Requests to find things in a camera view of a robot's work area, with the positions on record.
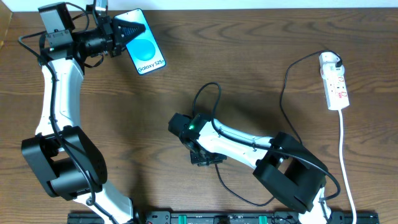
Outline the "blue Galaxy smartphone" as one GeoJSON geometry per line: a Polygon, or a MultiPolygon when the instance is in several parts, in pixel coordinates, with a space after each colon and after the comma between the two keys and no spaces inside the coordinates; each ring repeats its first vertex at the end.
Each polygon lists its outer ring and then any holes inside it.
{"type": "Polygon", "coordinates": [[[126,44],[127,51],[139,75],[145,75],[166,66],[166,60],[141,9],[135,9],[114,18],[125,22],[140,23],[146,28],[143,33],[126,44]]]}

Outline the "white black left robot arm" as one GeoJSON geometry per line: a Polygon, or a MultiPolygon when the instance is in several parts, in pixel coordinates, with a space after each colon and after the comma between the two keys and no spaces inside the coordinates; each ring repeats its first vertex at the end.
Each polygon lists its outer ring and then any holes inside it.
{"type": "Polygon", "coordinates": [[[35,136],[21,151],[45,192],[83,204],[104,223],[144,223],[131,198],[109,180],[105,159],[80,126],[80,90],[86,59],[119,55],[146,31],[141,22],[100,17],[94,29],[76,31],[70,16],[43,16],[36,53],[45,80],[44,102],[35,136]]]}

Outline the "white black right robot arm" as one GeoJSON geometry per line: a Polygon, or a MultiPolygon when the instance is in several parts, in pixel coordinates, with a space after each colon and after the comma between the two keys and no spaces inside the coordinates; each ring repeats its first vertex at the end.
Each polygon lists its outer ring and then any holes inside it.
{"type": "Polygon", "coordinates": [[[217,165],[234,159],[275,199],[298,213],[300,223],[328,223],[325,205],[326,166],[292,136],[253,136],[227,127],[206,114],[194,118],[175,113],[168,130],[190,151],[191,163],[217,165]]]}

